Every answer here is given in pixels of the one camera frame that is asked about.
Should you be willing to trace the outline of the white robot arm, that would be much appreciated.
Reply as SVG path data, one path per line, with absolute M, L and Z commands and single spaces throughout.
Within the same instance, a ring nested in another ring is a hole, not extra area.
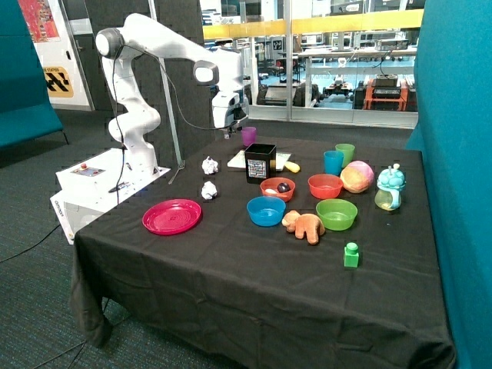
M 161 123 L 158 111 L 141 96 L 131 62 L 140 55 L 180 58 L 194 63 L 193 76 L 199 85 L 218 87 L 211 106 L 214 126 L 239 126 L 249 112 L 244 95 L 243 60 L 230 48 L 207 50 L 161 23 L 141 14 L 131 14 L 120 28 L 106 28 L 96 35 L 96 47 L 113 99 L 126 113 L 113 118 L 111 135 L 126 148 L 126 161 L 137 176 L 158 172 L 154 147 L 144 139 Z

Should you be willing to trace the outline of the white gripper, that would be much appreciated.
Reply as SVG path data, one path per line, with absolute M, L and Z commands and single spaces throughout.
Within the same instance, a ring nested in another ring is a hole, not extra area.
M 237 134 L 238 126 L 249 116 L 249 101 L 243 89 L 218 91 L 211 106 L 214 128 L 223 130 L 224 138 L 230 138 L 231 132 Z

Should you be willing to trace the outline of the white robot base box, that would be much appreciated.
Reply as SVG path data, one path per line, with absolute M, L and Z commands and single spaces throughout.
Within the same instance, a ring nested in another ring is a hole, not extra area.
M 50 201 L 67 242 L 73 244 L 79 230 L 168 172 L 159 166 L 134 165 L 121 148 L 57 172 L 61 190 Z

